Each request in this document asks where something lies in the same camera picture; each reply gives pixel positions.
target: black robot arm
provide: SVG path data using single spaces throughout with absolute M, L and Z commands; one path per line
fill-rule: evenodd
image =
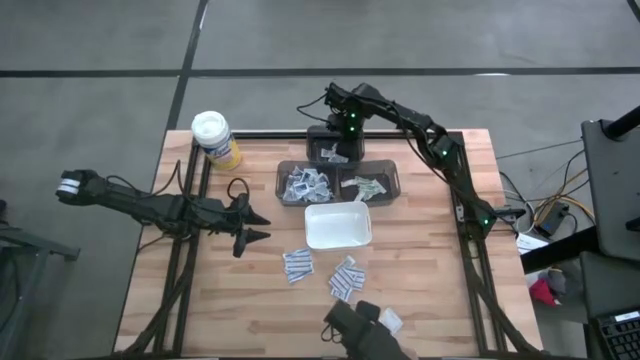
M 270 236 L 268 233 L 244 229 L 243 225 L 269 225 L 249 205 L 247 193 L 232 197 L 229 207 L 221 200 L 193 195 L 151 194 L 114 184 L 93 170 L 62 173 L 56 196 L 60 202 L 75 205 L 101 205 L 131 215 L 142 225 L 154 224 L 166 236 L 184 239 L 195 227 L 235 236 L 233 256 L 240 257 L 247 244 Z
M 325 105 L 332 110 L 328 128 L 338 131 L 344 141 L 355 140 L 362 134 L 364 121 L 373 115 L 391 121 L 405 134 L 411 132 L 420 159 L 431 170 L 439 170 L 456 193 L 458 221 L 463 223 L 470 240 L 484 240 L 495 223 L 496 211 L 480 199 L 473 188 L 468 167 L 463 166 L 464 146 L 453 140 L 447 131 L 429 115 L 406 108 L 383 97 L 371 85 L 362 83 L 352 91 L 331 83 L 326 88 Z

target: white container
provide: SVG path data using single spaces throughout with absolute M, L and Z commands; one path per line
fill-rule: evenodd
M 369 207 L 360 201 L 309 205 L 304 226 L 307 245 L 315 250 L 364 246 L 373 237 Z
M 205 111 L 191 123 L 193 137 L 218 170 L 231 170 L 240 164 L 242 156 L 229 124 L 219 112 Z

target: black cable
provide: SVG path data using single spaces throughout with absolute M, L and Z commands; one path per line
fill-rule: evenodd
M 567 141 L 567 142 L 563 142 L 563 143 L 559 143 L 559 144 L 554 144 L 554 145 L 549 145 L 549 146 L 544 146 L 541 148 L 537 148 L 537 149 L 531 149 L 531 150 L 527 150 L 527 151 L 520 151 L 517 153 L 513 153 L 513 154 L 508 154 L 508 155 L 502 155 L 502 156 L 496 156 L 496 160 L 500 160 L 500 159 L 505 159 L 505 158 L 509 158 L 512 156 L 518 156 L 518 155 L 524 155 L 524 154 L 530 154 L 536 151 L 542 151 L 542 150 L 547 150 L 547 149 L 553 149 L 555 147 L 559 147 L 559 146 L 565 146 L 565 145 L 570 145 L 570 144 L 575 144 L 577 142 L 581 142 L 582 139 L 578 139 L 578 140 L 573 140 L 573 141 Z
M 313 105 L 313 104 L 317 103 L 318 101 L 320 101 L 320 100 L 324 99 L 326 96 L 327 96 L 327 94 L 326 94 L 326 93 L 324 93 L 322 96 L 320 96 L 320 97 L 319 97 L 319 98 L 317 98 L 316 100 L 313 100 L 312 102 L 310 102 L 310 103 L 308 103 L 308 104 L 300 105 L 300 106 L 296 107 L 296 110 L 297 110 L 300 114 L 302 114 L 302 115 L 304 115 L 304 116 L 306 116 L 306 117 L 309 117 L 309 118 L 314 119 L 314 120 L 318 120 L 318 121 L 326 122 L 326 123 L 328 124 L 328 123 L 329 123 L 329 120 L 327 120 L 327 119 L 323 119 L 323 118 L 320 118 L 320 117 L 317 117 L 317 116 L 313 116 L 313 115 L 311 115 L 311 114 L 308 114 L 308 113 L 306 113 L 306 112 L 302 111 L 302 109 L 304 109 L 304 108 L 308 108 L 309 106 L 311 106 L 311 105 Z
M 504 197 L 505 197 L 506 199 L 509 199 L 509 200 L 519 201 L 519 202 L 521 202 L 521 203 L 524 203 L 524 200 L 522 200 L 522 199 L 520 199 L 520 198 L 516 198 L 516 197 L 513 197 L 513 196 L 509 196 L 509 195 L 505 195 Z
M 563 198 L 567 198 L 570 200 L 573 200 L 575 202 L 578 202 L 578 200 L 572 198 L 571 196 L 568 195 L 562 195 L 562 197 L 559 200 L 562 200 Z M 589 219 L 589 221 L 591 222 L 592 225 L 596 224 L 596 221 L 591 217 L 591 214 L 589 214 L 589 212 L 582 206 L 578 206 L 578 208 L 582 211 L 582 213 L 584 214 L 584 216 L 587 217 L 587 219 Z
M 178 160 L 176 162 L 176 167 L 178 169 L 180 169 L 180 160 Z M 236 210 L 213 210 L 213 209 L 207 209 L 204 208 L 202 206 L 200 206 L 199 204 L 195 203 L 193 200 L 191 200 L 191 198 L 189 197 L 189 194 L 187 194 L 187 192 L 184 189 L 184 186 L 182 186 L 182 176 L 180 175 L 180 170 L 178 170 L 178 188 L 180 189 L 180 193 L 182 194 L 182 197 L 192 206 L 197 207 L 200 210 L 203 211 L 208 211 L 208 212 L 212 212 L 215 214 L 228 214 L 228 215 L 233 215 L 233 214 L 239 214 L 241 211 L 244 211 L 248 206 L 249 206 L 249 195 L 250 195 L 250 190 L 249 190 L 249 184 L 247 184 L 247 182 L 242 179 L 242 178 L 233 178 L 231 180 L 231 182 L 229 183 L 229 186 L 227 187 L 227 194 L 229 194 L 229 191 L 231 189 L 231 184 L 233 184 L 236 181 L 240 181 L 242 182 L 242 184 L 245 187 L 245 190 L 247 191 L 247 201 L 244 203 L 244 205 L 241 208 L 238 208 Z
M 11 318 L 13 317 L 13 314 L 15 313 L 16 308 L 18 307 L 18 303 L 20 302 L 20 296 L 21 296 L 20 295 L 20 276 L 18 274 L 18 262 L 16 261 L 15 255 L 13 253 L 11 253 L 9 256 L 10 256 L 11 264 L 13 265 L 13 279 L 15 284 L 16 300 L 13 302 L 13 305 L 11 306 L 11 310 L 9 311 L 9 314 L 2 321 L 2 325 L 0 325 L 0 334 L 4 332 L 4 329 L 7 327 L 9 320 L 11 320 Z
M 565 216 L 568 216 L 568 217 L 570 217 L 570 218 L 572 218 L 572 219 L 573 219 L 573 232 L 571 233 L 571 235 L 573 235 L 573 234 L 577 233 L 577 232 L 578 232 L 578 218 L 576 218 L 576 216 L 575 216 L 575 215 L 573 215 L 573 214 L 572 214 L 572 213 L 570 213 L 570 212 L 567 212 L 567 213 L 565 214 Z
M 151 193 L 151 194 L 147 194 L 147 195 L 144 195 L 144 196 L 139 196 L 138 199 L 147 199 L 147 198 L 150 198 L 150 197 L 154 197 L 154 196 L 160 194 L 161 192 L 165 191 L 169 187 L 169 185 L 173 182 L 173 179 L 175 178 L 176 173 L 178 172 L 178 169 L 179 169 L 179 166 L 178 166 L 178 163 L 176 163 L 176 165 L 173 168 L 173 173 L 171 173 L 171 177 L 169 178 L 169 181 L 167 181 L 167 183 L 164 184 L 164 186 L 162 188 L 160 188 L 160 190 L 158 190 L 158 191 L 156 191 L 154 193 Z M 109 181 L 110 179 L 117 179 L 117 180 L 122 181 L 124 184 L 126 184 L 128 187 L 130 187 L 131 189 L 133 189 L 137 193 L 145 192 L 145 191 L 139 190 L 138 188 L 133 186 L 133 184 L 131 184 L 130 182 L 128 182 L 126 179 L 122 178 L 121 176 L 118 176 L 118 175 L 109 175 L 109 176 L 107 176 L 105 178 L 105 180 L 106 180 L 106 182 L 108 184 L 112 184 L 112 182 Z
M 232 180 L 229 182 L 229 185 L 227 186 L 227 196 L 229 196 L 229 198 L 230 198 L 231 200 L 235 200 L 235 199 L 237 199 L 235 196 L 232 196 L 232 195 L 231 195 L 231 186 L 232 186 L 232 185 L 233 185 L 233 183 L 234 183 L 234 182 L 236 182 L 236 181 L 240 181 L 240 182 L 244 185 L 244 188 L 247 190 L 247 198 L 249 198 L 249 196 L 250 196 L 250 192 L 249 192 L 249 184 L 247 184 L 247 182 L 246 182 L 244 179 L 242 179 L 242 178 L 234 178 L 234 179 L 232 179 Z
M 589 179 L 585 180 L 582 184 L 580 184 L 580 185 L 579 185 L 578 187 L 576 187 L 575 189 L 573 189 L 573 190 L 571 190 L 571 191 L 569 191 L 569 192 L 566 192 L 566 193 L 564 193 L 564 194 L 554 194 L 554 195 L 551 195 L 551 196 L 546 197 L 546 198 L 531 199 L 531 200 L 528 200 L 528 201 L 545 201 L 545 200 L 552 200 L 552 199 L 554 199 L 554 198 L 558 198 L 558 199 L 560 199 L 560 198 L 562 198 L 563 196 L 573 194 L 574 192 L 576 192 L 576 191 L 580 190 L 583 186 L 587 185 L 587 183 L 588 183 L 588 182 L 589 182 Z
M 153 244 L 157 243 L 158 241 L 160 241 L 160 240 L 162 240 L 162 239 L 164 239 L 164 238 L 167 238 L 167 237 L 168 237 L 168 236 L 167 236 L 166 234 L 162 234 L 162 236 L 160 236 L 159 238 L 157 238 L 157 239 L 155 239 L 155 240 L 151 240 L 151 241 L 149 241 L 148 243 L 146 243 L 146 244 L 144 244 L 144 245 L 140 246 L 140 247 L 138 248 L 138 251 L 136 251 L 136 254 L 139 254 L 139 253 L 142 251 L 142 249 L 146 248 L 147 246 L 153 245 Z
M 516 187 L 516 184 L 511 180 L 511 178 L 509 177 L 509 175 L 507 175 L 507 174 L 505 174 L 504 172 L 500 171 L 500 176 L 502 176 L 502 177 L 504 177 L 505 179 L 507 179 L 507 182 L 509 182 L 509 185 L 511 186 L 511 188 L 513 189 L 513 191 L 515 191 L 515 193 L 516 193 L 516 194 L 518 194 L 518 196 L 520 197 L 520 201 L 522 201 L 522 202 L 526 205 L 526 203 L 527 203 L 529 200 L 526 200 L 526 199 L 524 198 L 524 196 L 522 196 L 522 193 L 518 190 L 518 188 Z M 533 224 L 533 217 L 534 217 L 534 214 L 533 214 L 533 213 L 529 214 L 529 221 L 531 222 L 531 224 Z
M 571 162 L 582 153 L 584 153 L 584 149 L 578 151 L 575 155 L 573 155 L 573 157 L 571 157 L 571 159 L 569 159 L 569 162 L 567 162 L 567 167 L 564 169 L 564 180 L 562 181 L 562 188 L 560 188 L 558 193 L 562 193 L 564 191 L 564 188 L 567 186 L 567 177 L 569 176 L 569 167 L 571 167 Z
M 330 334 L 329 337 L 325 337 L 325 333 L 327 332 L 327 330 L 330 330 Z M 320 333 L 320 339 L 324 342 L 332 342 L 334 344 L 339 344 L 340 340 L 342 339 L 342 336 L 340 335 L 339 332 L 336 331 L 336 329 L 331 326 L 331 324 L 327 324 L 327 326 L 324 327 L 324 330 L 322 330 L 322 332 Z

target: yellow label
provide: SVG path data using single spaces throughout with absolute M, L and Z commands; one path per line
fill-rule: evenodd
M 231 170 L 240 164 L 242 155 L 240 154 L 240 149 L 238 148 L 236 140 L 233 138 L 230 141 L 229 150 L 230 151 L 224 155 L 216 156 L 213 153 L 207 154 L 207 157 L 216 170 Z

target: white label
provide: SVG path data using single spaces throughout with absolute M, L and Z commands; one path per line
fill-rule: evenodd
M 68 192 L 68 193 L 72 193 L 72 194 L 77 194 L 78 193 L 78 188 L 74 188 L 73 186 L 67 186 L 67 185 L 58 186 L 58 190 L 59 191 L 64 191 L 64 192 Z
M 637 311 L 633 311 L 630 313 L 626 313 L 626 314 L 622 314 L 622 315 L 618 315 L 615 317 L 617 322 L 620 321 L 625 321 L 625 320 L 629 320 L 629 319 L 635 319 L 637 317 L 640 317 L 640 313 Z
M 73 179 L 62 179 L 62 181 L 60 182 L 60 185 L 69 185 L 69 186 L 78 187 L 80 186 L 80 181 L 73 180 Z

